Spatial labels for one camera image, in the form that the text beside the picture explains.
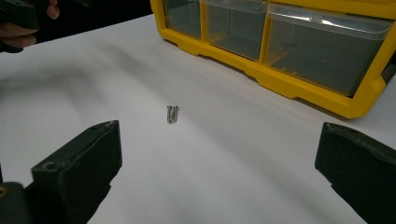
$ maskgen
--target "storage bin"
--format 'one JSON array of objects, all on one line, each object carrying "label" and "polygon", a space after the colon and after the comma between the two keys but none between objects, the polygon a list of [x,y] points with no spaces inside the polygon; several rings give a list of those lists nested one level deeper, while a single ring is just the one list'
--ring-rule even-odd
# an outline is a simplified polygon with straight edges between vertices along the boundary
[{"label": "storage bin", "polygon": [[198,0],[163,0],[166,26],[184,35],[201,38]]},{"label": "storage bin", "polygon": [[392,25],[352,15],[269,4],[265,64],[353,96]]},{"label": "storage bin", "polygon": [[259,60],[266,2],[200,0],[205,5],[207,41],[232,53]]}]

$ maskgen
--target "white table surface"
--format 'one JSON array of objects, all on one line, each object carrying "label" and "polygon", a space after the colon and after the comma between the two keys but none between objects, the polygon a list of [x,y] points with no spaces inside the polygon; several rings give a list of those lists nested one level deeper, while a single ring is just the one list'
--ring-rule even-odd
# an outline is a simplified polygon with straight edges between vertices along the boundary
[{"label": "white table surface", "polygon": [[6,182],[26,187],[50,153],[120,121],[123,165],[91,224],[364,223],[314,167],[322,124],[396,148],[394,80],[367,116],[340,119],[162,40],[153,15],[1,53],[0,67]]}]

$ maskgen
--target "yellow plastic frame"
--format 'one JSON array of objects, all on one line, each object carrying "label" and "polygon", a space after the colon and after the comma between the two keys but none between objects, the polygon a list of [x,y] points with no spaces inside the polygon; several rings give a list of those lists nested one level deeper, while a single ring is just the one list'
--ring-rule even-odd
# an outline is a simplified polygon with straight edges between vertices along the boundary
[{"label": "yellow plastic frame", "polygon": [[[396,21],[396,0],[267,0],[267,3],[272,2]],[[157,30],[163,39],[177,44],[180,49],[192,55],[211,57],[238,68],[247,75],[256,78],[258,83],[264,88],[287,98],[301,98],[347,119],[354,119],[366,115],[386,88],[386,82],[381,75],[389,59],[396,51],[396,23],[393,23],[388,36],[372,61],[356,94],[353,98],[350,98],[264,65],[263,58],[267,45],[270,19],[265,21],[261,55],[260,59],[255,62],[227,50],[214,47],[206,41],[204,4],[200,4],[201,39],[197,40],[166,27],[163,0],[150,0],[150,3],[155,16]]]}]

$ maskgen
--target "black background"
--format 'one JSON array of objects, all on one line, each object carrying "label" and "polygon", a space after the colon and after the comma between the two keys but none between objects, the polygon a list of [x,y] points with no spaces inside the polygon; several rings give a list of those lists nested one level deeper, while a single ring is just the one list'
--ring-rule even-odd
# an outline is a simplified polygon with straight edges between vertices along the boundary
[{"label": "black background", "polygon": [[56,20],[37,14],[40,29],[35,33],[37,44],[152,14],[149,0],[105,1],[92,0],[92,7],[84,7],[73,0],[58,0],[61,15]]}]

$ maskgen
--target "small parts organizer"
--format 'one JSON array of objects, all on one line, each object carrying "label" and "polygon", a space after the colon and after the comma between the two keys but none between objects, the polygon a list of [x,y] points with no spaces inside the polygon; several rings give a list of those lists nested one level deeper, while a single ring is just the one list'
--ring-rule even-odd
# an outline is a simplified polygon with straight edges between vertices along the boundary
[{"label": "small parts organizer", "polygon": [[162,38],[348,119],[396,72],[396,0],[150,0]]}]

